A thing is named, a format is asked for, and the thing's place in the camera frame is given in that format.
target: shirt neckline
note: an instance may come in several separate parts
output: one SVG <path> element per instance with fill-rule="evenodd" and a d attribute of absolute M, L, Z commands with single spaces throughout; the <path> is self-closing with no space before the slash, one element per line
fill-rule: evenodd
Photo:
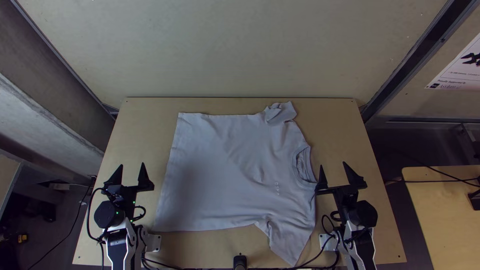
<path fill-rule="evenodd" d="M 299 171 L 297 169 L 297 155 L 305 150 L 303 152 L 304 155 L 304 160 L 306 163 L 306 172 L 308 176 L 308 180 L 304 180 L 300 177 Z M 314 189 L 317 186 L 317 179 L 315 178 L 314 172 L 312 170 L 312 164 L 310 162 L 310 150 L 311 147 L 310 145 L 304 143 L 302 144 L 299 148 L 297 148 L 291 157 L 291 172 L 293 173 L 296 181 L 301 185 L 303 188 L 308 188 L 308 189 Z"/>

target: wall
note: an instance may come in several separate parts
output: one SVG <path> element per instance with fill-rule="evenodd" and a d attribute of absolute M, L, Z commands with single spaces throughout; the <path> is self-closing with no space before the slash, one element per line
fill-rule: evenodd
<path fill-rule="evenodd" d="M 98 98 L 370 100 L 446 0 L 17 0 Z"/>
<path fill-rule="evenodd" d="M 379 113 L 384 117 L 480 119 L 478 90 L 424 89 L 480 33 L 480 6 Z"/>
<path fill-rule="evenodd" d="M 0 73 L 75 133 L 106 149 L 114 120 L 7 0 L 0 1 Z"/>

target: wire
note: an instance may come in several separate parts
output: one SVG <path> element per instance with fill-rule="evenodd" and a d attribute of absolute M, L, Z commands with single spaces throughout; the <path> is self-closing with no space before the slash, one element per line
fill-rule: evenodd
<path fill-rule="evenodd" d="M 479 177 L 475 177 L 475 178 L 470 178 L 470 179 L 460 179 L 460 178 L 455 177 L 455 176 L 453 176 L 453 175 L 450 175 L 450 174 L 448 174 L 448 173 L 446 173 L 446 172 L 443 172 L 443 171 L 437 170 L 437 169 L 435 169 L 435 168 L 433 168 L 433 167 L 431 167 L 431 166 L 428 166 L 428 165 L 425 164 L 424 162 L 422 162 L 422 161 L 420 161 L 420 160 L 418 160 L 418 159 L 416 159 L 416 158 L 414 158 L 414 157 L 412 157 L 412 156 L 410 156 L 410 155 L 408 155 L 408 154 L 406 154 L 406 153 L 404 153 L 404 152 L 402 152 L 402 151 L 400 151 L 400 150 L 397 150 L 397 149 L 395 149 L 395 148 L 390 148 L 390 147 L 389 147 L 389 149 L 393 150 L 395 153 L 397 153 L 397 154 L 399 154 L 399 155 L 401 155 L 401 156 L 404 156 L 404 157 L 406 157 L 406 158 L 408 158 L 408 159 L 410 159 L 410 160 L 412 160 L 412 161 L 417 162 L 418 164 L 420 164 L 420 165 L 422 165 L 422 166 L 424 166 L 424 167 L 429 168 L 430 170 L 432 170 L 432 171 L 434 171 L 434 172 L 437 172 L 437 173 L 439 173 L 439 174 L 441 174 L 441 175 L 444 175 L 444 176 L 450 177 L 450 178 L 452 178 L 452 179 L 455 179 L 455 180 L 439 180 L 439 181 L 434 181 L 434 180 L 433 180 L 433 181 L 405 181 L 405 180 L 400 180 L 400 181 L 398 181 L 398 180 L 392 180 L 392 182 L 405 182 L 405 183 L 463 182 L 463 183 L 465 183 L 465 184 L 467 184 L 467 185 L 480 188 L 480 185 L 478 185 L 478 184 L 473 184 L 473 183 L 467 182 L 467 181 L 477 180 L 477 179 L 480 178 L 480 176 L 479 176 Z"/>
<path fill-rule="evenodd" d="M 296 270 L 296 269 L 302 268 L 302 267 L 308 265 L 309 263 L 315 261 L 315 260 L 324 252 L 325 246 L 327 245 L 327 243 L 328 243 L 328 242 L 330 241 L 330 239 L 332 239 L 332 238 L 335 238 L 335 236 L 334 236 L 334 235 L 330 236 L 330 237 L 325 241 L 325 243 L 323 243 L 323 245 L 321 246 L 320 252 L 319 252 L 315 257 L 313 257 L 312 259 L 310 259 L 310 260 L 307 261 L 307 262 L 302 263 L 302 264 L 299 265 L 299 266 L 295 266 L 295 267 L 291 267 L 291 268 L 285 268 L 284 270 Z"/>
<path fill-rule="evenodd" d="M 106 194 L 110 194 L 106 189 L 102 188 L 102 187 L 99 187 L 99 188 L 96 188 L 92 193 L 91 193 L 91 196 L 90 196 L 90 202 L 88 203 L 88 210 L 86 212 L 86 233 L 88 234 L 88 237 L 90 237 L 92 240 L 95 240 L 97 244 L 100 245 L 100 250 L 101 250 L 101 270 L 104 270 L 104 265 L 105 265 L 105 258 L 104 258 L 104 244 L 105 244 L 105 241 L 103 241 L 103 238 L 104 236 L 108 233 L 108 228 L 106 228 L 102 234 L 100 234 L 99 237 L 95 238 L 92 236 L 92 234 L 90 233 L 90 208 L 92 207 L 92 201 L 94 199 L 94 195 L 97 191 L 103 191 L 105 192 Z"/>
<path fill-rule="evenodd" d="M 131 220 L 134 221 L 134 222 L 136 222 L 136 221 L 142 219 L 143 217 L 145 217 L 145 214 L 147 213 L 147 210 L 143 206 L 138 205 L 138 206 L 135 206 L 135 208 L 142 209 L 143 214 L 140 214 L 139 216 L 136 216 L 136 217 L 132 218 Z"/>
<path fill-rule="evenodd" d="M 104 270 L 104 265 L 105 265 L 105 262 L 104 262 L 104 244 L 103 243 L 99 243 L 100 244 L 100 250 L 101 250 L 101 270 Z"/>
<path fill-rule="evenodd" d="M 140 258 L 141 258 L 142 260 L 147 261 L 147 262 L 154 263 L 154 264 L 157 264 L 157 265 L 161 265 L 161 266 L 166 267 L 166 268 L 171 268 L 171 269 L 176 269 L 176 270 L 184 270 L 183 268 L 179 268 L 179 267 L 175 267 L 175 266 L 171 266 L 171 265 L 168 265 L 168 264 L 161 263 L 161 262 L 159 262 L 159 261 L 147 259 L 147 258 L 145 258 L 144 255 L 142 255 Z"/>
<path fill-rule="evenodd" d="M 143 245 L 145 246 L 144 249 L 147 248 L 147 244 L 145 243 L 145 240 L 144 238 L 142 237 L 141 234 L 139 234 L 140 236 L 140 240 L 143 242 Z M 171 266 L 171 265 L 168 265 L 168 264 L 165 264 L 165 263 L 161 263 L 159 261 L 155 261 L 155 260 L 151 260 L 151 259 L 147 259 L 145 258 L 145 250 L 142 251 L 141 255 L 140 255 L 140 259 L 142 260 L 145 260 L 147 262 L 150 262 L 150 263 L 154 263 L 154 264 L 157 264 L 157 265 L 161 265 L 163 267 L 166 267 L 166 268 L 171 268 L 171 269 L 176 269 L 176 270 L 184 270 L 183 268 L 180 268 L 180 267 L 176 267 L 176 266 Z"/>
<path fill-rule="evenodd" d="M 327 218 L 328 221 L 329 221 L 330 224 L 331 224 L 332 229 L 331 229 L 330 232 L 328 232 L 327 229 L 325 229 L 324 218 Z M 322 227 L 323 231 L 324 231 L 327 235 L 329 235 L 329 236 L 334 236 L 334 235 L 332 234 L 332 232 L 333 232 L 333 230 L 334 230 L 333 228 L 335 228 L 334 223 L 333 223 L 332 220 L 329 218 L 329 216 L 326 215 L 326 214 L 324 214 L 324 215 L 321 216 L 321 227 Z"/>
<path fill-rule="evenodd" d="M 81 198 L 81 201 L 83 202 L 85 200 L 85 197 L 87 197 L 87 194 L 89 193 L 89 190 L 90 190 L 90 187 L 92 187 L 92 184 L 95 182 L 95 177 L 92 177 L 91 180 L 90 180 L 90 185 L 88 186 L 88 188 L 86 189 L 86 192 L 85 194 L 83 195 L 83 197 Z M 55 246 L 53 246 L 52 248 L 50 248 L 49 251 L 47 251 L 47 253 L 45 253 L 40 259 L 38 259 L 34 264 L 32 264 L 29 268 L 27 268 L 27 270 L 30 270 L 32 269 L 34 266 L 36 266 L 40 261 L 42 261 L 50 252 L 52 252 L 56 247 L 58 247 L 61 243 L 63 243 L 63 241 L 65 241 L 65 239 L 67 239 L 70 234 L 72 234 L 72 231 L 74 230 L 74 227 L 75 227 L 75 224 L 77 223 L 77 220 L 79 219 L 79 215 L 80 215 L 80 209 L 82 208 L 82 203 L 80 203 L 80 205 L 78 206 L 78 210 L 76 212 L 76 217 L 75 217 L 75 220 L 73 221 L 73 224 L 71 225 L 71 228 L 70 228 L 70 231 L 68 232 L 68 234 L 60 241 L 58 242 Z"/>

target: wooden tabletop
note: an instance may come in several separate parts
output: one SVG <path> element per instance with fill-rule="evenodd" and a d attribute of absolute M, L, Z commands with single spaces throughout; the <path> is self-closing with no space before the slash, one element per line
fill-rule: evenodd
<path fill-rule="evenodd" d="M 138 222 L 151 228 L 155 218 L 170 147 L 179 112 L 212 115 L 256 114 L 275 102 L 292 101 L 294 119 L 312 148 L 311 163 L 318 178 L 323 165 L 330 187 L 348 184 L 342 161 L 347 162 L 368 184 L 359 192 L 359 200 L 368 200 L 378 211 L 374 229 L 377 264 L 405 262 L 400 235 L 392 213 L 365 126 L 357 104 L 348 98 L 127 98 L 123 101 L 95 188 L 102 187 L 115 169 L 123 164 L 123 185 L 134 186 L 142 162 L 155 184 L 155 190 L 139 193 L 136 204 L 147 209 Z M 90 215 L 91 233 L 99 236 L 93 212 L 106 197 L 95 195 Z M 322 214 L 337 210 L 331 194 L 316 197 L 316 228 L 306 244 L 299 263 L 320 251 L 319 233 Z M 147 257 L 182 268 L 231 268 L 233 257 L 242 253 L 250 268 L 281 268 L 287 263 L 269 248 L 267 236 L 255 225 L 199 232 L 161 233 L 159 253 Z M 335 260 L 325 252 L 310 266 L 327 266 Z M 100 265 L 97 244 L 88 238 L 85 221 L 73 258 L 74 264 Z M 105 257 L 105 264 L 110 261 Z"/>
<path fill-rule="evenodd" d="M 0 218 L 12 192 L 12 182 L 19 166 L 20 162 L 0 154 Z"/>
<path fill-rule="evenodd" d="M 439 166 L 435 169 L 460 179 L 476 178 L 480 165 Z M 452 180 L 427 167 L 406 167 L 406 181 Z M 435 270 L 477 269 L 480 211 L 468 193 L 478 187 L 459 182 L 406 183 Z"/>

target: t-shirt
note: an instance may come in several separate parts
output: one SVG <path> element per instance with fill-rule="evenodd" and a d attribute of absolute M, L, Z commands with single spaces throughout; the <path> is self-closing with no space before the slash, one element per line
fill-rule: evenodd
<path fill-rule="evenodd" d="M 291 266 L 315 227 L 310 146 L 291 102 L 249 115 L 179 113 L 153 229 L 255 224 Z"/>

